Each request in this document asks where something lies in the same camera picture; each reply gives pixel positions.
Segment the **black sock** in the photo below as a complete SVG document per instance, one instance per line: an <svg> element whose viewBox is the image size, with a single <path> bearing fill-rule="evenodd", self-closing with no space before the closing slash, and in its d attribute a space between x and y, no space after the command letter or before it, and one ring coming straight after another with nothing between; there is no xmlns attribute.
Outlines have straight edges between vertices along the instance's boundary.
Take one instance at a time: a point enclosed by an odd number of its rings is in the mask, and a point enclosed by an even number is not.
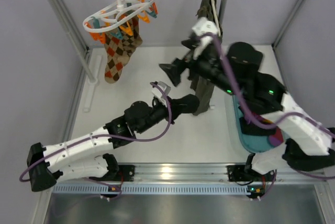
<svg viewBox="0 0 335 224"><path fill-rule="evenodd" d="M197 96L188 94L179 99L171 99L170 105L172 116L178 117L180 114L195 113L199 108L200 101Z"/></svg>

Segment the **red purple striped sock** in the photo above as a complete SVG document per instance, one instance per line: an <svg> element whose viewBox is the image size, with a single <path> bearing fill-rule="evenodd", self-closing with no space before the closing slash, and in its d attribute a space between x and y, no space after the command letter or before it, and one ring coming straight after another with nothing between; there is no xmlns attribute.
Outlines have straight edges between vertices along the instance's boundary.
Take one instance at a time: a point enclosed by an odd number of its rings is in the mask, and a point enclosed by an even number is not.
<svg viewBox="0 0 335 224"><path fill-rule="evenodd" d="M284 137L279 127L273 129L262 129L262 133L265 137L265 143L269 147L278 147L284 142Z"/></svg>

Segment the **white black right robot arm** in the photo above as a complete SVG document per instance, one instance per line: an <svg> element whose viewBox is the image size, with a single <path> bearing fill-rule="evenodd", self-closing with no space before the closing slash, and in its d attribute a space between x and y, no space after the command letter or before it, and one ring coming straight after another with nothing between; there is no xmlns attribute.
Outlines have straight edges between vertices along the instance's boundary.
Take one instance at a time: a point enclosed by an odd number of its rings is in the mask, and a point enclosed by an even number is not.
<svg viewBox="0 0 335 224"><path fill-rule="evenodd" d="M189 70L237 98L247 120L258 130L280 129L288 139L270 150L253 153L247 172L266 174L281 167L309 174L334 166L334 130L324 127L297 105L285 86L274 76L261 73L263 53L246 42L235 42L223 53L211 33L184 41L189 51L171 63L161 63L172 84Z"/></svg>

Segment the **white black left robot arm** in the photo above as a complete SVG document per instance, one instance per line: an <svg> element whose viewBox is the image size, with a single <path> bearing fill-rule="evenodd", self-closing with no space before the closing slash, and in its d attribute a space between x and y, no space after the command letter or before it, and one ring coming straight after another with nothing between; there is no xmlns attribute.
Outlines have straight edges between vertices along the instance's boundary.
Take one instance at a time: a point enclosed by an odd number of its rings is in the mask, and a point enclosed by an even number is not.
<svg viewBox="0 0 335 224"><path fill-rule="evenodd" d="M27 179L32 192L41 192L57 183L88 177L95 181L112 180L119 165L112 151L137 142L143 133L163 120L168 125L183 112L178 99L154 98L152 104L134 102L124 114L98 129L73 140L54 145L33 144L27 157Z"/></svg>

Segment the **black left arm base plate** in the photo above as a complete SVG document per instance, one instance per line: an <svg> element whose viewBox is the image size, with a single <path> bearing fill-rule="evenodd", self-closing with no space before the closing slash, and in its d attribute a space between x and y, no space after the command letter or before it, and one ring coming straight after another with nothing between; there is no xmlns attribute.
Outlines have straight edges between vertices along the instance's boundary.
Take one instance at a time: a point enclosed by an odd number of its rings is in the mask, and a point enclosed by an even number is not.
<svg viewBox="0 0 335 224"><path fill-rule="evenodd" d="M116 182L132 182L135 175L134 165L119 165L119 171L114 177Z"/></svg>

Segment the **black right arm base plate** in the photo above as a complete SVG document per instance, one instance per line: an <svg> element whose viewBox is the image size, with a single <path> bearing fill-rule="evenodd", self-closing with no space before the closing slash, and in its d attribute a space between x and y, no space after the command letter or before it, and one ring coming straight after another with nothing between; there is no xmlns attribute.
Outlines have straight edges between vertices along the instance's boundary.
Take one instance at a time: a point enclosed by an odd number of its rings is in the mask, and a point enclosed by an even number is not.
<svg viewBox="0 0 335 224"><path fill-rule="evenodd" d="M227 173L230 182L256 182L260 179L260 176L255 171L240 164L228 165Z"/></svg>

